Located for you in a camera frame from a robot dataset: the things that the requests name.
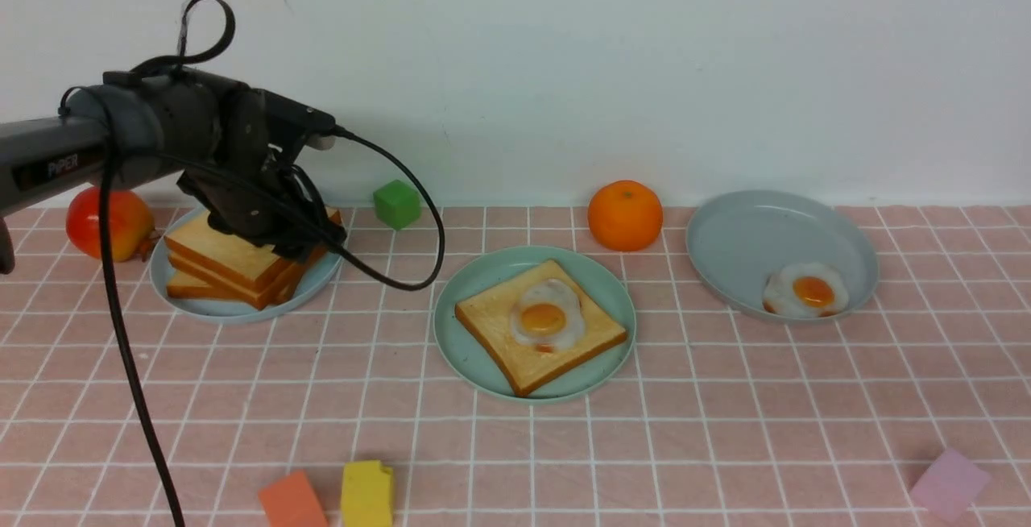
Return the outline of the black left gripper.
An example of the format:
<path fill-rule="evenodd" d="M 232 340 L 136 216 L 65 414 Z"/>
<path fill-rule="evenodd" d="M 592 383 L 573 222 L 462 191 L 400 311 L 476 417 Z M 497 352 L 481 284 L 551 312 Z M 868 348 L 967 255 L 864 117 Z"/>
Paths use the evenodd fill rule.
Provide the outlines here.
<path fill-rule="evenodd" d="M 207 161 L 201 168 L 184 166 L 176 184 L 210 213 L 209 227 L 234 234 L 254 248 L 274 248 L 274 254 L 294 263 L 305 263 L 317 245 L 346 244 L 346 228 L 339 209 L 324 209 L 313 196 L 313 182 L 296 164 L 305 140 L 271 142 L 257 168 Z M 319 234 L 303 229 L 300 218 L 319 227 Z"/>

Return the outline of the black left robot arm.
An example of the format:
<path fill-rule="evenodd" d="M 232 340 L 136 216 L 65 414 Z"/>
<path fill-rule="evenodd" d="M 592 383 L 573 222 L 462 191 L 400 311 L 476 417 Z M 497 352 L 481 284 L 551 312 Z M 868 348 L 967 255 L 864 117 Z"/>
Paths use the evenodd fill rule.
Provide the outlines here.
<path fill-rule="evenodd" d="M 58 113 L 2 126 L 2 215 L 98 186 L 99 258 L 114 262 L 114 192 L 171 174 L 209 211 L 209 225 L 286 259 L 339 251 L 313 182 L 296 164 L 330 138 L 332 116 L 198 69 L 109 72 L 63 94 Z"/>

